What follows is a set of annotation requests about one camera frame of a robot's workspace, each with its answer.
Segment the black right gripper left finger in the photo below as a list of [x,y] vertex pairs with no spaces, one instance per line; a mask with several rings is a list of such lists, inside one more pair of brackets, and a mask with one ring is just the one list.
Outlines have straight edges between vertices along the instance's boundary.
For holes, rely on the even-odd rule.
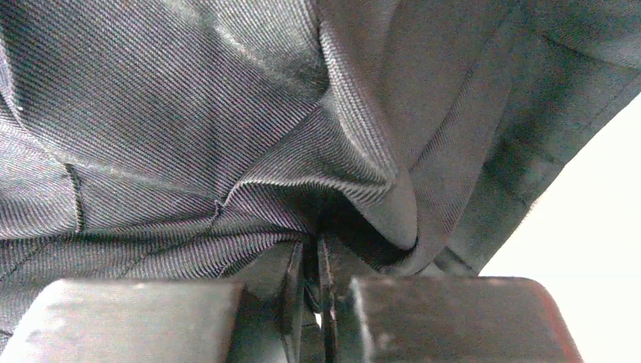
[[240,287],[224,362],[298,362],[304,310],[304,244],[282,242],[223,284]]

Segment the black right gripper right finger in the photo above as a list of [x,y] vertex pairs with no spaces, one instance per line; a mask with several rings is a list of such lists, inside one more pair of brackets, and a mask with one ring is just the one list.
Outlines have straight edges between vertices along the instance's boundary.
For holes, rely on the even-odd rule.
[[336,237],[318,242],[327,362],[386,361],[382,280]]

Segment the black garment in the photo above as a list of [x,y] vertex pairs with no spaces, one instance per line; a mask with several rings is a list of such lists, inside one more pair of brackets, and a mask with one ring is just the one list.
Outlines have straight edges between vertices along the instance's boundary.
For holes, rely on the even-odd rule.
[[638,1],[3,1],[1,342],[322,234],[477,272],[639,92]]

